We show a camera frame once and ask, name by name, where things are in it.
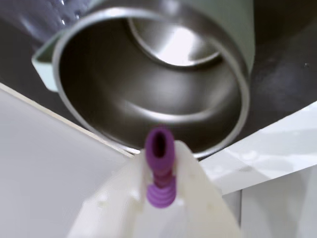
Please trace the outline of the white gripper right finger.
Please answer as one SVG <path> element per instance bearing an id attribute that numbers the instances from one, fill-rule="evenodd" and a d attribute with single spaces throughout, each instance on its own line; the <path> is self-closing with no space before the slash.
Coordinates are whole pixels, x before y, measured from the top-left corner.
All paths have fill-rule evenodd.
<path id="1" fill-rule="evenodd" d="M 168 218 L 162 238 L 239 238 L 241 230 L 188 146 L 175 142 L 175 211 Z"/>

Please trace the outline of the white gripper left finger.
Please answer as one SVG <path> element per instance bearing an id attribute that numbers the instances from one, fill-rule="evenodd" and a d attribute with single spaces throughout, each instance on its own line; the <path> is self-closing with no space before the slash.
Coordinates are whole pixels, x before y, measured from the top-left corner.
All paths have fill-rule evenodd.
<path id="1" fill-rule="evenodd" d="M 146 200 L 145 151 L 128 161 L 83 202 L 69 238 L 159 238 L 158 210 Z"/>

